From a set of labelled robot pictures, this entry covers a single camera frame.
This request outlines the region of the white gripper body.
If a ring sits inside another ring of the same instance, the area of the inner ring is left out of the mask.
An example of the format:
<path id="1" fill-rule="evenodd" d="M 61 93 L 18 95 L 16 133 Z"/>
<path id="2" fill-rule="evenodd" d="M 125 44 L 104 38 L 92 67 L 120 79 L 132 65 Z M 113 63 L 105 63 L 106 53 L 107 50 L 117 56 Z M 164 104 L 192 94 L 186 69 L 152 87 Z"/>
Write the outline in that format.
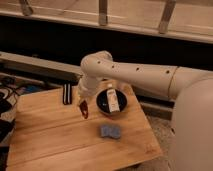
<path id="1" fill-rule="evenodd" d="M 88 102 L 95 95 L 99 80 L 93 77 L 82 77 L 78 83 L 79 103 Z"/>

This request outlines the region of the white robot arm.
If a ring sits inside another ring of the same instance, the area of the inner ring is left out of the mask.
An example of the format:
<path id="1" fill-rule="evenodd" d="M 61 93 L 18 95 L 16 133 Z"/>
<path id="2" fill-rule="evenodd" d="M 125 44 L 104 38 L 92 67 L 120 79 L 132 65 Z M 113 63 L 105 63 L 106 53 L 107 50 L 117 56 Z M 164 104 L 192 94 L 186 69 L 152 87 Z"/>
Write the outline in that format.
<path id="1" fill-rule="evenodd" d="M 107 51 L 83 57 L 81 70 L 81 99 L 92 96 L 100 80 L 106 78 L 173 101 L 173 133 L 166 171 L 213 171 L 213 71 L 120 63 Z"/>

